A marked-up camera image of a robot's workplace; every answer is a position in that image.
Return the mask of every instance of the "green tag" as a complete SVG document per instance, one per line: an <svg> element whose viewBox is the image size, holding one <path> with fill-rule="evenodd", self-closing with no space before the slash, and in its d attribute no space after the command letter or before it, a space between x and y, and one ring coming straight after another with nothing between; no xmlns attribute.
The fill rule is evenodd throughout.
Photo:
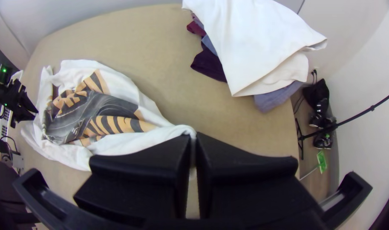
<svg viewBox="0 0 389 230"><path fill-rule="evenodd" d="M317 154L317 159L319 164L318 167L322 174L328 168L328 166L326 165L325 153L323 150L319 151L319 153Z"/></svg>

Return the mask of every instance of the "white fabric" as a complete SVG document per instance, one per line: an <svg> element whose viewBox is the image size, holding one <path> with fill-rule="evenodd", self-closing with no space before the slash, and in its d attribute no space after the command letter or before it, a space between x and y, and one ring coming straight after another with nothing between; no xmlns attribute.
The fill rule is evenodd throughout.
<svg viewBox="0 0 389 230"><path fill-rule="evenodd" d="M203 23L234 97L305 82L302 51L326 47L326 37L273 0L183 0L182 8Z"/></svg>
<svg viewBox="0 0 389 230"><path fill-rule="evenodd" d="M138 105L146 122L159 128L149 132L122 133L107 135L88 147L72 144L56 145L43 140L41 121L43 112L52 96L52 85L58 86L59 94L67 89L74 89L94 70L99 69L106 81L110 95ZM160 113L156 104L139 91L137 86L125 75L90 60L64 60L61 69L55 75L51 67L43 68L36 107L40 113L32 123L27 123L21 134L38 153L44 157L59 161L69 167L90 171L89 158L93 155L125 155L135 153L148 147L160 144L182 134L196 138L196 132L187 125L173 125Z"/></svg>

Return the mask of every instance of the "round table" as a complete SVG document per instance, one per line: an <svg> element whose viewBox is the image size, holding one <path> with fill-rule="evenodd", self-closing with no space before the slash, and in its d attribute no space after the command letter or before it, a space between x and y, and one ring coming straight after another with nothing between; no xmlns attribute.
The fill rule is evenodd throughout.
<svg viewBox="0 0 389 230"><path fill-rule="evenodd" d="M299 159L290 100L261 113L252 96L233 98L226 83L190 68L202 51L201 38L186 30L191 21L190 12L180 4L167 4L116 11L76 23L41 40L22 83L35 104L42 67L51 65L57 72L62 60L96 60L130 77L173 124L190 125L254 154ZM10 129L10 135L24 156L25 170L39 169L53 191L73 202L73 194L90 172L35 152L20 136L23 123ZM187 217L198 216L196 186L192 180Z"/></svg>

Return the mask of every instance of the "orange and black striped fabric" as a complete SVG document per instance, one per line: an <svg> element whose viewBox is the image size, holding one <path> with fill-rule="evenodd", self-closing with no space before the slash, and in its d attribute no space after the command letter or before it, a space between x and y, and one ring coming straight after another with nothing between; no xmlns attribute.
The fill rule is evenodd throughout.
<svg viewBox="0 0 389 230"><path fill-rule="evenodd" d="M56 144L86 147L106 135L157 128L144 121L136 104L110 96L99 70L61 93L44 114L44 136Z"/></svg>

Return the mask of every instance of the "metal rod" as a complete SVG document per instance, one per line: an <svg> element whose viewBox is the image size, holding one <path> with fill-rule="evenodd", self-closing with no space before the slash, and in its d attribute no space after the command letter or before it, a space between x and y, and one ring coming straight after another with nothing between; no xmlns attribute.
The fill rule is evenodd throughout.
<svg viewBox="0 0 389 230"><path fill-rule="evenodd" d="M300 179L300 181L301 181L302 179L304 179L305 177L309 176L309 174L313 173L315 170L317 170L318 167L319 167L319 165L318 165L316 168L314 168L312 171L310 171L309 173L307 173L305 176L303 176L303 177Z"/></svg>

